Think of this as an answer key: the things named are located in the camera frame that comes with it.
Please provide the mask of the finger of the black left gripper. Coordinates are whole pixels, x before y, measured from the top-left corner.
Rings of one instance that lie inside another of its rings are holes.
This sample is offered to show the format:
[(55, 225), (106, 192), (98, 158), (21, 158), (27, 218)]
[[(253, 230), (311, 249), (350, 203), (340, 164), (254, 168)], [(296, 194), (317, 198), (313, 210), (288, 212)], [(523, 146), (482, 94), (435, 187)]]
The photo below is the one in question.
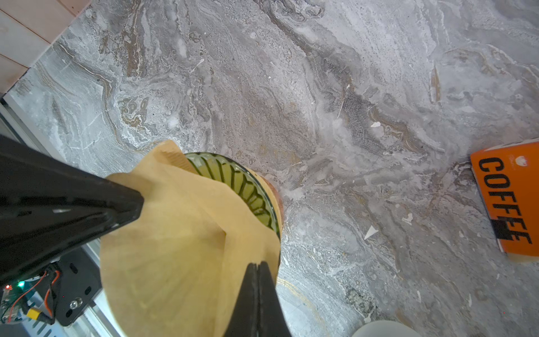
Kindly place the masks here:
[(136, 190), (1, 137), (1, 281), (36, 275), (137, 220), (143, 203)]

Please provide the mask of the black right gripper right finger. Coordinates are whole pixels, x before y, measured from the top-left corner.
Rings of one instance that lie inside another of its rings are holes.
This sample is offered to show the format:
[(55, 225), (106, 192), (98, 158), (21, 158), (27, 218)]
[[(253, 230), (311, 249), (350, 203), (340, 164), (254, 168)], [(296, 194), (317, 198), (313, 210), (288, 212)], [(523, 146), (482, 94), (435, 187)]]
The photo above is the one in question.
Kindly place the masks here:
[(291, 337), (267, 262), (258, 266), (258, 335)]

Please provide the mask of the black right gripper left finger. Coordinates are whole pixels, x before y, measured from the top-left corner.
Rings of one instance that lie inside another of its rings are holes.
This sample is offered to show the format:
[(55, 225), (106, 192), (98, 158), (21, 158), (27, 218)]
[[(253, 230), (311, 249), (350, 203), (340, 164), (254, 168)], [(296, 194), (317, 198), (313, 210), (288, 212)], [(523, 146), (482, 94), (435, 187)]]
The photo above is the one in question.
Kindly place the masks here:
[(249, 264), (224, 336), (258, 335), (258, 266)]

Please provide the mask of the frosted white mug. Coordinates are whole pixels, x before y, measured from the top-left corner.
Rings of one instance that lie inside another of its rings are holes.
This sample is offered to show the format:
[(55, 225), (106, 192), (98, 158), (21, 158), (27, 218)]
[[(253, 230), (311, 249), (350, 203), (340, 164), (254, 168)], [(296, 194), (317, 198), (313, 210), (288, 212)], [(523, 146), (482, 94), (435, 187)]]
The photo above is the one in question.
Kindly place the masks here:
[(421, 337), (415, 330), (404, 324), (380, 320), (365, 324), (352, 337)]

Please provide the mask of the green glass dripper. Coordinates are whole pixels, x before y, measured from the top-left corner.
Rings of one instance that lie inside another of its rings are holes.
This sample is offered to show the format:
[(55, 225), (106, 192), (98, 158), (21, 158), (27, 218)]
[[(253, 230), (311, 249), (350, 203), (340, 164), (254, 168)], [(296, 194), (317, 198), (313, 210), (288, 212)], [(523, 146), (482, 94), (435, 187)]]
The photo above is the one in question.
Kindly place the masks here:
[(281, 237), (272, 202), (251, 170), (219, 154), (193, 152), (186, 157), (199, 175), (229, 186), (265, 227)]

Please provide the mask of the orange coffee filter box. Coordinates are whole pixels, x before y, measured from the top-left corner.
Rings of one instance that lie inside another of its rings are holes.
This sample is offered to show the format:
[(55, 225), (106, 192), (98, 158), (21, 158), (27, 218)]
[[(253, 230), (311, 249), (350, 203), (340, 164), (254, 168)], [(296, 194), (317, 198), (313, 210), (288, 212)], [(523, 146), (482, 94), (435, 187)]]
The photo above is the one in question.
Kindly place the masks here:
[(514, 262), (538, 261), (538, 139), (470, 155), (499, 249)]

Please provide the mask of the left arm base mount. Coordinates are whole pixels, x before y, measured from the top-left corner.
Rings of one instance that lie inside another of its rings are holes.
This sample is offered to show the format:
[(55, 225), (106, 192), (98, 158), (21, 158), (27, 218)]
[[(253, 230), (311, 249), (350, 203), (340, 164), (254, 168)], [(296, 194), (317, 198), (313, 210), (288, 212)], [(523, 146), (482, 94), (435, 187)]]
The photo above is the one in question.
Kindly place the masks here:
[(63, 327), (73, 324), (102, 290), (100, 269), (83, 248), (70, 251), (51, 263), (39, 287), (46, 299), (46, 313)]

